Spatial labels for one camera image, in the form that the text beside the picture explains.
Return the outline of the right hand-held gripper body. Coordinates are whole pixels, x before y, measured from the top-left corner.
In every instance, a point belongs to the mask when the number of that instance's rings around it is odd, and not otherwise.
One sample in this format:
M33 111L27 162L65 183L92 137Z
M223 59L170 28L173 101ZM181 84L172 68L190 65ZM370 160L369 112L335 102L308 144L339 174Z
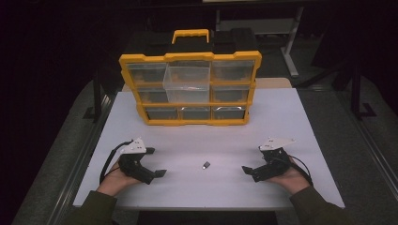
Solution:
M259 151L263 154L263 160L266 164L253 169L253 180L259 182L284 174L290 167L290 159L283 148L294 142L295 140L290 138L267 138L258 147Z

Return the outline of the black cases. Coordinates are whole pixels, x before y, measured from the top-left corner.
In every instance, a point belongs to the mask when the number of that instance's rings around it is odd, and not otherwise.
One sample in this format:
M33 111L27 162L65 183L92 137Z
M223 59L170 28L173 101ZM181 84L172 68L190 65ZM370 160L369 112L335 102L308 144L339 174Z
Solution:
M209 37L177 37L173 32L135 32L124 53L141 53L161 56L166 53L235 53L256 51L255 35L251 28L234 28L230 31L211 31Z

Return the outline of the white desk frame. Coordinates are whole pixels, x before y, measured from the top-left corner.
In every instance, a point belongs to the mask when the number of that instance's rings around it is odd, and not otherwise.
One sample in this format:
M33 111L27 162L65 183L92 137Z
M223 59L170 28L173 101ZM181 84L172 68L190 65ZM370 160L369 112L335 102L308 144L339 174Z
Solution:
M292 78L299 75L294 61L290 55L296 34L299 29L300 19L304 7L298 7L293 18L282 19L249 19L249 20L224 20L221 12L216 11L216 30L226 31L239 27L250 27L256 35L288 35L284 46L280 48L283 60Z

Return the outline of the black metal stand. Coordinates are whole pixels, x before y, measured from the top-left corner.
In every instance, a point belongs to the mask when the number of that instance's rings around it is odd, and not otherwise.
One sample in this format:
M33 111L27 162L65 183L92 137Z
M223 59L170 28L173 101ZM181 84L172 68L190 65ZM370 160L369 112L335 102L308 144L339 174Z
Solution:
M93 105L88 107L84 113L84 119L91 119L96 123L102 114L102 87L100 84L100 75L96 71L92 77L93 84Z
M363 117L375 117L376 113L371 105L369 103L360 102L360 66L352 59L344 60L339 64L337 76L332 83L332 87L334 90L343 91L349 83L351 83L350 111L360 121Z

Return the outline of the set of small clear bins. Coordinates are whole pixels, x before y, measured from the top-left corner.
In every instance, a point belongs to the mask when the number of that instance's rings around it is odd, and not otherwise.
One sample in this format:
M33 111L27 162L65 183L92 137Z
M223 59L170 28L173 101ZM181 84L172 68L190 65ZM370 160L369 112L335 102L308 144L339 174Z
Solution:
M209 102L170 103L163 89L163 77L171 67L209 67ZM253 61L175 61L169 63L129 63L127 69L145 104L146 118L155 120L242 119L248 109Z

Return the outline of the large clear plastic bin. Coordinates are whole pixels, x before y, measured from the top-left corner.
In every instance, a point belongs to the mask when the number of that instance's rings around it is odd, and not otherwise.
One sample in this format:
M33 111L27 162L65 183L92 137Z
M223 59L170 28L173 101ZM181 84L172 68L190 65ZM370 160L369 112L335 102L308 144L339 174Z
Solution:
M210 68L168 66L162 85L170 103L209 102Z

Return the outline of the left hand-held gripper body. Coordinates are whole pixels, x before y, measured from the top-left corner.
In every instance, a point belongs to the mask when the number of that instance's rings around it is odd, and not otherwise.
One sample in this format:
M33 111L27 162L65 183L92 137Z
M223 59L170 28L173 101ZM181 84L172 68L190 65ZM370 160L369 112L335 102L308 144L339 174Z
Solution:
M126 176L149 185L155 178L155 173L141 164L141 159L149 155L146 149L141 138L132 141L121 150L118 164L120 171Z

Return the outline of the person's left hand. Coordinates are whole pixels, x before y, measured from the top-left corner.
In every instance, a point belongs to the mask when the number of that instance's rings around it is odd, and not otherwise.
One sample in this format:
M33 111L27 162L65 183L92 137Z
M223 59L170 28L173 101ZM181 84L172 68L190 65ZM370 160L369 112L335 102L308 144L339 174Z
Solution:
M123 172L121 172L119 169L119 164L116 162L111 170L105 175L103 181L99 184L99 187L96 189L96 191L114 197L125 188L136 184L139 184L139 181L132 177L126 176Z

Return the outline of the yellow organizer case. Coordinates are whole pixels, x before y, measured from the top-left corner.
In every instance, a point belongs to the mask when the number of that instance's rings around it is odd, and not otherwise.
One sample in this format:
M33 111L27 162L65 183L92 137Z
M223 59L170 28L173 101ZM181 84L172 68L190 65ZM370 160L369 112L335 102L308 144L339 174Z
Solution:
M206 29L196 30L176 30L173 32L173 39L182 37L202 37L207 36L209 38L210 31ZM149 120L146 118L144 112L145 104L139 99L136 85L132 80L132 77L127 69L129 63L169 63L175 61L238 61L246 60L253 61L253 74L251 77L251 89L249 91L249 97L247 100L248 109L245 112L245 116L242 119L226 119L226 120ZM249 109L253 104L253 96L255 91L255 76L257 69L260 68L262 61L262 54L256 51L243 51L235 53L222 53L216 54L213 52L172 52L166 53L161 56L145 56L141 53L122 53L119 58L119 64L121 66L121 74L127 87L131 90L136 101L136 110L143 121L152 126L180 126L180 125L212 125L212 126L232 126L232 125L245 125L249 121Z

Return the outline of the person's right hand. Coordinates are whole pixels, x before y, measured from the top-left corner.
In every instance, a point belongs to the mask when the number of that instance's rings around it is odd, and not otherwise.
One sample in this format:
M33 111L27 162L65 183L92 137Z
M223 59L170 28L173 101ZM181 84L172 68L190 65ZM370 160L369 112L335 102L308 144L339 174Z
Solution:
M279 185L294 195L310 186L306 178L295 168L290 167L284 174L268 179L268 182Z

